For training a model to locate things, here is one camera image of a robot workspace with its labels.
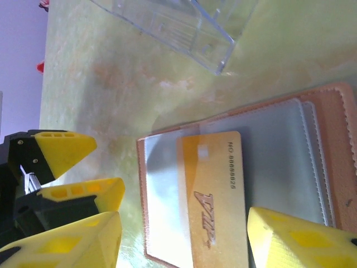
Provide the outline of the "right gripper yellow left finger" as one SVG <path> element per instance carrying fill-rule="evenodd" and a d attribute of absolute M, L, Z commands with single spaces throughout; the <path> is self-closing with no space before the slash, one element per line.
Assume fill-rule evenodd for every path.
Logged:
<path fill-rule="evenodd" d="M 0 248 L 0 268 L 116 268 L 122 225 L 104 212 Z"/>

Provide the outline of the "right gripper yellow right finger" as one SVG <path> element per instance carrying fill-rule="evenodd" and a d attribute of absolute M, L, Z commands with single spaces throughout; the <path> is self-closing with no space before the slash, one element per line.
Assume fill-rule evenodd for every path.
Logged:
<path fill-rule="evenodd" d="M 357 268 L 357 234 L 261 207 L 247 231 L 255 268 Z"/>

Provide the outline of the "tea packet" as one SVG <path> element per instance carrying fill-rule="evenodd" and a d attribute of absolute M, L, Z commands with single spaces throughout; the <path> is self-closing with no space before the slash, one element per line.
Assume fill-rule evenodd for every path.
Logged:
<path fill-rule="evenodd" d="M 240 133 L 178 138 L 177 163 L 194 268 L 249 268 Z"/>

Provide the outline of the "clear acrylic card rack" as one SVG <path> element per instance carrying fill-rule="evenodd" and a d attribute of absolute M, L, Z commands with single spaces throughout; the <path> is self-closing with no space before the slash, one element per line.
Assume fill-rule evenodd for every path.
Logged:
<path fill-rule="evenodd" d="M 90 1 L 219 75 L 259 0 Z"/>

